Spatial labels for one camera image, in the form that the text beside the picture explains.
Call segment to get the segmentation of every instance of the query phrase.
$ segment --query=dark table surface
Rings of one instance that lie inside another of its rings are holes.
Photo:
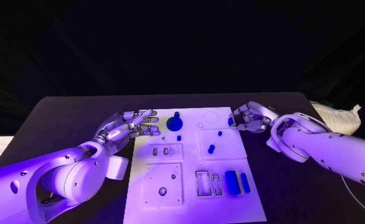
[[[0,167],[78,146],[93,138],[98,125],[117,111],[221,106],[237,109],[248,101],[270,105],[280,114],[300,111],[320,119],[305,95],[292,92],[46,97],[0,156]],[[266,145],[269,136],[270,132],[241,132],[269,223],[364,223],[365,210],[351,197],[341,176],[313,159],[299,163],[277,153]],[[133,147],[134,141],[118,155],[131,159]],[[124,180],[105,179],[94,198],[51,223],[123,222],[130,165]],[[348,184],[365,202],[365,187],[352,181]]]

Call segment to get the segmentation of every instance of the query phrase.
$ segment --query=robotic hand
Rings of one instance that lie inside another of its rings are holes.
[[[104,178],[123,180],[129,160],[114,155],[130,138],[160,135],[153,110],[116,113],[91,141],[0,168],[0,224],[48,223],[97,194]],[[41,182],[51,197],[39,202]]]
[[[235,124],[243,116],[245,124]],[[267,145],[299,162],[312,157],[329,170],[365,184],[365,140],[335,133],[303,113],[279,116],[271,108],[251,101],[230,115],[228,124],[238,130],[263,132],[271,126]]]

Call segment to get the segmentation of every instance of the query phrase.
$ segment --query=white board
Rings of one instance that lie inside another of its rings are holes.
[[[156,111],[162,134],[139,137],[134,143],[124,223],[266,221],[241,135],[228,126],[231,108]],[[182,129],[173,132],[166,121],[176,111]],[[230,170],[240,181],[241,193],[235,196],[230,195],[224,175]],[[247,174],[250,193],[244,192],[241,173]]]

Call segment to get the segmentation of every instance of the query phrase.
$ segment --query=white robotic arm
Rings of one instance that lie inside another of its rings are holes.
[[[48,223],[97,194],[105,177],[123,180],[129,160],[114,155],[130,138],[159,135],[153,110],[116,113],[77,148],[0,168],[0,224]],[[39,202],[36,185],[51,193]]]
[[[243,116],[245,124],[235,124]],[[365,184],[365,140],[335,133],[303,113],[279,116],[271,108],[251,101],[231,114],[230,126],[238,130],[263,132],[271,126],[267,145],[299,162],[312,157],[329,170]]]

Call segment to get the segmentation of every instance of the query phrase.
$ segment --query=black backdrop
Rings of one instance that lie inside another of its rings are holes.
[[[362,102],[364,0],[0,0],[0,124],[46,95]]]

